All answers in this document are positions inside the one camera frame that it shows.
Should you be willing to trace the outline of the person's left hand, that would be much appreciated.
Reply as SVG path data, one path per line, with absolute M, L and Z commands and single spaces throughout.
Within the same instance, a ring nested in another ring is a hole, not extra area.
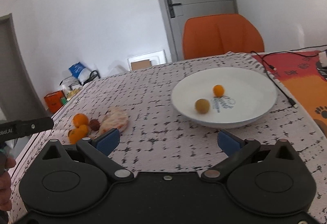
M 14 168 L 16 166 L 16 160 L 8 156 L 5 165 L 5 171 L 0 177 L 0 214 L 1 214 L 1 224 L 8 223 L 8 211 L 12 209 L 11 201 L 11 176 L 7 172 L 8 169 Z

